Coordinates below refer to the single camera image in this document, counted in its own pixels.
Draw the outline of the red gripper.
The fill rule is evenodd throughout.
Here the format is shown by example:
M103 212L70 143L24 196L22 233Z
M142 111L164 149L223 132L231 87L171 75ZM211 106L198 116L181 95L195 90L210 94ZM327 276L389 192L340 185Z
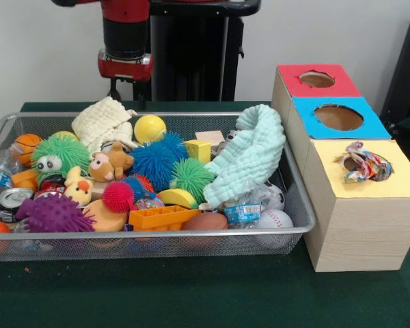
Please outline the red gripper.
M133 99L139 103L140 109L146 109L147 83L152 76L153 56L145 53L135 59L116 59L104 49L98 52L98 69L101 77L110 79L109 96L121 100L117 89L117 79L132 80Z

